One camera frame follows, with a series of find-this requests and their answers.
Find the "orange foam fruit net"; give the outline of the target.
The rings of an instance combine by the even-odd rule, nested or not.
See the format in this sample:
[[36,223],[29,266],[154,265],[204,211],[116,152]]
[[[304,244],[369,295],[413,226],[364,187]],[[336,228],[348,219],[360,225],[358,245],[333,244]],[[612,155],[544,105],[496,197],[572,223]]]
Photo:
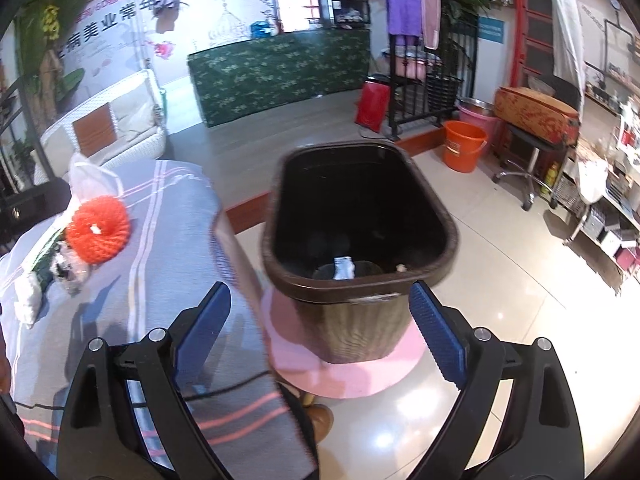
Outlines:
[[82,203],[65,229],[70,248],[89,264],[113,259],[128,244],[131,226],[127,208],[115,196],[99,196]]

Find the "brown wicker trash bin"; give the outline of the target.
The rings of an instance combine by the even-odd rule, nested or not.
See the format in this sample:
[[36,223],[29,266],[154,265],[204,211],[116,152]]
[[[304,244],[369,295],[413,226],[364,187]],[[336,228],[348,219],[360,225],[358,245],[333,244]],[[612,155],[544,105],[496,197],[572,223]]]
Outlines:
[[411,285],[446,278],[458,244],[454,218],[394,144],[311,145],[278,162],[262,261],[323,361],[388,356],[408,330]]

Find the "orange brown cushion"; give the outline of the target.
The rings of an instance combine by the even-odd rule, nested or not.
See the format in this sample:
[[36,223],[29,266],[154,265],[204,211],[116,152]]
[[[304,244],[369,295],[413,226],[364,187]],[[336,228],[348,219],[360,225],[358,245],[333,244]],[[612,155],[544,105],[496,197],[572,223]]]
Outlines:
[[72,123],[79,151],[86,157],[95,155],[116,139],[110,104],[105,103]]

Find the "white wicker swing sofa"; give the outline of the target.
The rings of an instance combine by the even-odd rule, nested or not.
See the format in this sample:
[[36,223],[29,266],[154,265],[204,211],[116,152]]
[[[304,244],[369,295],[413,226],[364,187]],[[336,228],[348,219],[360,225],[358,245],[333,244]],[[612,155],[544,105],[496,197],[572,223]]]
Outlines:
[[160,87],[152,70],[140,70],[98,92],[47,128],[39,139],[45,160],[36,151],[30,153],[35,162],[34,182],[47,181],[45,166],[55,177],[66,177],[76,153],[107,169],[158,159],[164,154],[166,140]]

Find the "grey striped tablecloth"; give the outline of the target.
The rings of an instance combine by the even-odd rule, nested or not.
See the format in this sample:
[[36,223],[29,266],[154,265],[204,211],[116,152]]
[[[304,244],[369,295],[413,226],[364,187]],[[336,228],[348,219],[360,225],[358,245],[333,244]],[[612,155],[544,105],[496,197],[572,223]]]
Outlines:
[[131,221],[128,244],[76,295],[50,285],[32,326],[16,318],[15,291],[46,226],[29,230],[1,259],[1,324],[28,445],[55,467],[63,403],[89,340],[133,341],[224,282],[230,316],[206,361],[180,378],[184,400],[234,478],[317,478],[311,423],[271,373],[256,318],[262,289],[209,180],[198,166],[163,160],[130,162],[117,175]]

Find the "green patterned counter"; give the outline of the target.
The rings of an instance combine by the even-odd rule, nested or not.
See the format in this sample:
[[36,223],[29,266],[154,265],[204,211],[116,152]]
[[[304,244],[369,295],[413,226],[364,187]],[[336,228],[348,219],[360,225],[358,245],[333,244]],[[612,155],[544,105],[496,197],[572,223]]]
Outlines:
[[316,96],[358,90],[369,73],[367,29],[320,28],[225,44],[188,56],[209,127]]

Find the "white utility cart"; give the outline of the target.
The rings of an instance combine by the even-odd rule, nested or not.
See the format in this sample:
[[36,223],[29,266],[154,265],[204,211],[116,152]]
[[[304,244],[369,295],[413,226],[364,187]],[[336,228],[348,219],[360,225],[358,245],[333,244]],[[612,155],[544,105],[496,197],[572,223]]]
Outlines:
[[580,140],[572,157],[582,212],[565,240],[587,237],[622,281],[639,277],[639,104],[622,107],[620,124],[597,143]]

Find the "orange plastic bucket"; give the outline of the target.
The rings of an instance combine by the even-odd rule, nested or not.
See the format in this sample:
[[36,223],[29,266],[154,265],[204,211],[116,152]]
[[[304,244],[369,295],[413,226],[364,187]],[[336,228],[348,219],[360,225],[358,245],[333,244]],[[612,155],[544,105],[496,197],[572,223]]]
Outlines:
[[444,123],[445,142],[442,160],[450,169],[470,174],[488,140],[486,131],[476,125],[460,120]]

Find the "orange patterned cushion box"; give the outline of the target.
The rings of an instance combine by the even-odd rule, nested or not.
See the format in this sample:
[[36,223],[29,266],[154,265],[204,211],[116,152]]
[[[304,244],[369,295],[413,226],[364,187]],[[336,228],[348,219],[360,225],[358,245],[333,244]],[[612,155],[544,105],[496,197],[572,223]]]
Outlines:
[[495,115],[549,144],[573,145],[579,136],[578,111],[553,96],[525,88],[501,87]]

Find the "pink plastic basin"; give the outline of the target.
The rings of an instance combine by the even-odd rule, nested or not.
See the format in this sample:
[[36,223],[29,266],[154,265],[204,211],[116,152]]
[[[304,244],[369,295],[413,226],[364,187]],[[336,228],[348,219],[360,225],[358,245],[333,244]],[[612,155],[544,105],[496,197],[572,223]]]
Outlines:
[[458,102],[459,118],[462,122],[483,129],[488,136],[488,143],[495,140],[500,126],[500,119],[495,115],[490,103],[482,100],[464,98]]

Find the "red bag on floor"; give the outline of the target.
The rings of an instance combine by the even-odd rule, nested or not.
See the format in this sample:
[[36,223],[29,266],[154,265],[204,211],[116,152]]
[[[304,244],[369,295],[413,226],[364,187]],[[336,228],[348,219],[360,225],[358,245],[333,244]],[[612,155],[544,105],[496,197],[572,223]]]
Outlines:
[[357,106],[355,124],[380,133],[390,102],[390,87],[387,84],[367,80]]

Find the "black metal rack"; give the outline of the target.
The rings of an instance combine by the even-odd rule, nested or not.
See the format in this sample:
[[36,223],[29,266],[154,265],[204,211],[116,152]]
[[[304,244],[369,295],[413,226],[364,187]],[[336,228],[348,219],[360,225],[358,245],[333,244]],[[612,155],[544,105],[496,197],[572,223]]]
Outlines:
[[406,125],[433,119],[441,122],[472,96],[478,57],[480,17],[452,25],[440,20],[439,46],[424,47],[420,38],[392,36],[387,31],[390,72],[388,131],[393,140]]

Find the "red ladder shelf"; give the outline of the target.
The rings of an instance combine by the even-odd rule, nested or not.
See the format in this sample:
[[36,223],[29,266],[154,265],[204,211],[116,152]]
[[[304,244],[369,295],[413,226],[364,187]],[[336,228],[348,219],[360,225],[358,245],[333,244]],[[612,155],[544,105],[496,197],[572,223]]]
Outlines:
[[552,0],[514,0],[515,30],[512,87],[523,87],[529,76],[553,70]]

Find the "purple towel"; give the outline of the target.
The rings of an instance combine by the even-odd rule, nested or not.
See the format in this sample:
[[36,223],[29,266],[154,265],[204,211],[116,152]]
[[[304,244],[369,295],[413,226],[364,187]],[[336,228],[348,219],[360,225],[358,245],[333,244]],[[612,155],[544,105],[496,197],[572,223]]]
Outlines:
[[420,38],[421,0],[386,0],[387,30],[392,36]]

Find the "pink towel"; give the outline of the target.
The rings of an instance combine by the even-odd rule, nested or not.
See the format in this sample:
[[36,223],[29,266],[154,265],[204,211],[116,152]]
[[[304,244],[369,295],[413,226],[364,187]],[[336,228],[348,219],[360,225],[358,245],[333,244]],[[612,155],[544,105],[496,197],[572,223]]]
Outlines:
[[442,4],[440,0],[420,0],[420,5],[421,36],[424,47],[428,50],[436,50],[439,46]]

